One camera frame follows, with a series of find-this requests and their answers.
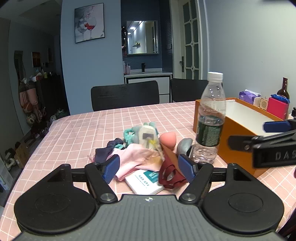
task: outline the blue clamp pad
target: blue clamp pad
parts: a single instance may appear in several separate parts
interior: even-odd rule
[[[120,166],[120,158],[119,155],[111,156],[105,163],[106,166],[103,170],[103,178],[106,183],[110,183],[115,174],[117,173]]]
[[[288,121],[267,121],[263,124],[265,132],[287,132],[292,130],[292,126]]]
[[[180,168],[182,174],[187,179],[187,181],[190,183],[195,178],[193,166],[195,166],[196,163],[194,161],[192,161],[186,155],[181,154],[178,157],[178,165],[179,165],[179,168]]]

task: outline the brown glass bottle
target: brown glass bottle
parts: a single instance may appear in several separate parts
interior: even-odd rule
[[[286,97],[287,99],[290,99],[289,93],[287,91],[287,82],[288,79],[287,78],[283,78],[283,86],[281,87],[281,89],[277,92],[278,95],[281,95],[283,97]]]

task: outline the pink box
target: pink box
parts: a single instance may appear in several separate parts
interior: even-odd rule
[[[282,120],[286,119],[288,112],[289,104],[276,100],[272,97],[268,99],[267,112],[281,118]]]

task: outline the dining table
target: dining table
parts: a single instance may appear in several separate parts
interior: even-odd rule
[[[12,240],[20,233],[14,215],[14,203],[18,197],[59,165],[68,163],[71,168],[83,168],[92,162],[96,148],[106,147],[115,138],[123,138],[125,129],[144,122],[155,122],[159,134],[176,133],[177,143],[183,138],[194,140],[194,108],[195,102],[154,104],[70,115],[54,121],[9,195],[0,220],[0,240]],[[219,156],[215,158],[213,165],[227,167]],[[295,208],[294,169],[295,166],[270,168],[258,177],[259,181],[283,201],[284,215],[279,227],[286,223]],[[123,194],[133,193],[124,180],[113,178],[109,185],[118,199]],[[224,182],[212,183],[211,190],[222,185]],[[87,191],[86,183],[74,183],[74,186]],[[159,194],[175,194],[178,197],[186,186],[164,189]]]

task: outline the teal toy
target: teal toy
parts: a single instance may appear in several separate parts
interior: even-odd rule
[[[156,123],[155,122],[144,122],[143,126],[152,126],[155,129],[156,135],[158,135],[158,131],[156,129]],[[126,142],[126,147],[132,143],[139,144],[139,130],[143,126],[134,126],[131,129],[126,129],[123,132],[124,142]]]

